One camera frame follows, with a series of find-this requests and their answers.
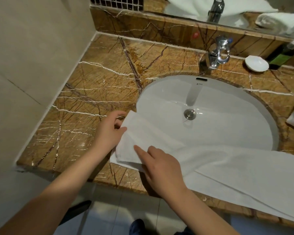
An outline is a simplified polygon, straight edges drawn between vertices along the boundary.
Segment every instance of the soap dish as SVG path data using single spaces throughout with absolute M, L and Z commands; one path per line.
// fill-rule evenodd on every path
M 254 72 L 264 72 L 269 69 L 269 63 L 262 57 L 249 55 L 245 59 L 247 67 Z

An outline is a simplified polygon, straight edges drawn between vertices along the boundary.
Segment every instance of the black shoe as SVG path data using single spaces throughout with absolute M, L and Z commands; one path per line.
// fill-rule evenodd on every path
M 146 235 L 147 230 L 145 228 L 144 221 L 136 219 L 129 227 L 129 235 Z

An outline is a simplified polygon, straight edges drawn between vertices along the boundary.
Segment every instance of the brown marble countertop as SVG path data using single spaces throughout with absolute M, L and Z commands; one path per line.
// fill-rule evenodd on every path
M 198 75 L 201 56 L 192 49 L 97 34 L 17 164 L 29 171 L 63 172 L 85 153 L 109 111 L 136 111 L 141 91 L 155 77 Z M 246 70 L 243 60 L 231 59 L 211 77 L 249 89 L 277 122 L 279 150 L 294 154 L 294 129 L 285 123 L 294 110 L 293 69 L 257 74 Z M 109 163 L 108 156 L 90 180 L 152 194 L 143 174 Z M 212 208 L 294 227 L 292 221 L 196 194 Z

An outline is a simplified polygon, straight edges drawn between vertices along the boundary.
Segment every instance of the faucet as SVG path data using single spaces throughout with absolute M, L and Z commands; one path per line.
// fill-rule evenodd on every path
M 208 11 L 207 22 L 218 24 L 221 18 L 221 14 L 223 13 L 223 9 L 224 9 L 224 1 L 214 0 L 210 11 Z
M 199 61 L 199 76 L 211 75 L 211 70 L 217 69 L 220 64 L 225 64 L 229 61 L 231 43 L 232 39 L 227 39 L 224 36 L 216 37 L 215 43 L 209 47 Z M 225 59 L 221 57 L 223 51 L 227 54 Z

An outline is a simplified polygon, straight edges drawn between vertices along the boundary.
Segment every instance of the bottle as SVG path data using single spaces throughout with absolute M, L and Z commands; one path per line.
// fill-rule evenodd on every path
M 269 63 L 269 69 L 277 70 L 292 56 L 294 56 L 294 40 L 291 43 L 281 44 L 266 58 L 266 61 Z

